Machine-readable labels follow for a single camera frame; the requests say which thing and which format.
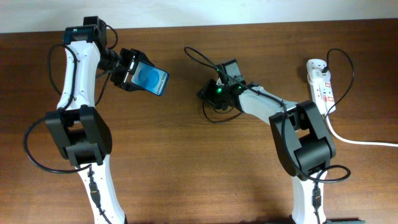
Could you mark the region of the blue Galaxy smartphone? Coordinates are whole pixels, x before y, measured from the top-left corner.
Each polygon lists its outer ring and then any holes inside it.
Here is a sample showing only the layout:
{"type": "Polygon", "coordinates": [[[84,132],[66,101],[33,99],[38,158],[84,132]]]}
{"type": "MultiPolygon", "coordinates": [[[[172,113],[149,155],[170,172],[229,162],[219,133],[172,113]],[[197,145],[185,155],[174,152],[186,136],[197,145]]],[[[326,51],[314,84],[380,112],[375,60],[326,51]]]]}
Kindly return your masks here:
{"type": "Polygon", "coordinates": [[[131,82],[157,96],[161,96],[168,79],[169,74],[166,71],[144,62],[139,62],[131,78],[131,82]]]}

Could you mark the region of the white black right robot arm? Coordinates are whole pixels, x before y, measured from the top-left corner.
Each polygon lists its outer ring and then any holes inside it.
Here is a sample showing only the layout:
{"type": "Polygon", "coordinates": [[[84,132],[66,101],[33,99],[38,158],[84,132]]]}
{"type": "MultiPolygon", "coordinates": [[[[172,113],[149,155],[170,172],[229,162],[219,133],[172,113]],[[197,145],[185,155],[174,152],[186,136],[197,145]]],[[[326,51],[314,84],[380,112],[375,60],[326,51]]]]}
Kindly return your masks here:
{"type": "Polygon", "coordinates": [[[326,175],[336,147],[315,103],[285,101],[259,85],[219,83],[213,79],[198,97],[214,109],[237,109],[271,127],[280,164],[292,178],[294,223],[326,223],[323,211],[326,175]]]}

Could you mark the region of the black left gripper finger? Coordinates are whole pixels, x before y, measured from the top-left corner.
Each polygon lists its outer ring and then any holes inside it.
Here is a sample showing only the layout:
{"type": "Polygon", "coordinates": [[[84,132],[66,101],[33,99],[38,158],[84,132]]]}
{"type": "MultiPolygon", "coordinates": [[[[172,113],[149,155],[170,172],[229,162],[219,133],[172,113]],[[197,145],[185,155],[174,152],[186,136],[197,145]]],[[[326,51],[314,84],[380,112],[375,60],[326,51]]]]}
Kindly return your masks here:
{"type": "Polygon", "coordinates": [[[144,62],[150,66],[154,66],[154,64],[148,59],[146,54],[141,51],[134,51],[134,61],[135,62],[144,62]]]}
{"type": "Polygon", "coordinates": [[[146,89],[136,85],[135,83],[131,83],[131,82],[124,82],[123,83],[123,90],[126,91],[145,91],[146,89]]]}

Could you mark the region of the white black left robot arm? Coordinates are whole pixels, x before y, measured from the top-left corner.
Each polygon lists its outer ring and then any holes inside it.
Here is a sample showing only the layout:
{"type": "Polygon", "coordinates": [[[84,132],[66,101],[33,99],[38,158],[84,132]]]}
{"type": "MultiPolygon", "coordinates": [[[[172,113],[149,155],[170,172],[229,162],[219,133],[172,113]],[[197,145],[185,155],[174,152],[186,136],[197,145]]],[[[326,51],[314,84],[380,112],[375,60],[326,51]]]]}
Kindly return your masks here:
{"type": "Polygon", "coordinates": [[[62,37],[67,56],[63,90],[57,109],[48,112],[45,124],[61,156],[84,184],[95,223],[126,223],[116,196],[110,169],[113,150],[111,130],[101,117],[95,95],[98,70],[125,91],[144,90],[133,82],[154,64],[136,49],[119,53],[107,46],[107,23],[97,16],[85,17],[80,26],[68,27],[62,37]]]}

